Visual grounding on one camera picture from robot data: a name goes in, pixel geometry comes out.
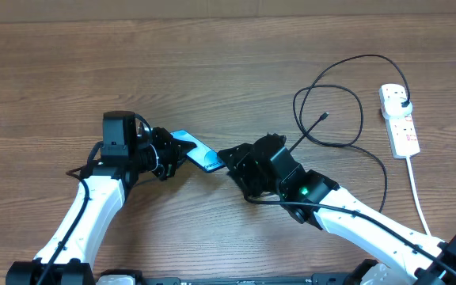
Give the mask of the Galaxy S24 smartphone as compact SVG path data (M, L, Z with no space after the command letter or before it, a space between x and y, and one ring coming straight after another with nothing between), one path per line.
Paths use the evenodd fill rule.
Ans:
M171 135L178 140L195 143L196 148L187 153L191 162L205 173L213 173L225 166L218 153L185 130L173 131Z

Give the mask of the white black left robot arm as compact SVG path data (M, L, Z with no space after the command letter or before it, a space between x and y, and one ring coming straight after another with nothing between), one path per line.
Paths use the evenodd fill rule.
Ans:
M57 231L33 260L11 265L6 283L93 284L98 249L139 175L150 172L160 181L173 177L196 148L131 111L106 112L102 127L103 139L86 164L67 173L79 181L78 193Z

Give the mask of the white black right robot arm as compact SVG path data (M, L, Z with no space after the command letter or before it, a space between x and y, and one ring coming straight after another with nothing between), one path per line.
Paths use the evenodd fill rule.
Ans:
M304 170L285 142L285 137L273 134L219 151L246 201L262 204L262 194L269 192L297 222L369 253L371 258L346 278L346 284L456 284L456 235L445 242L393 221L334 180Z

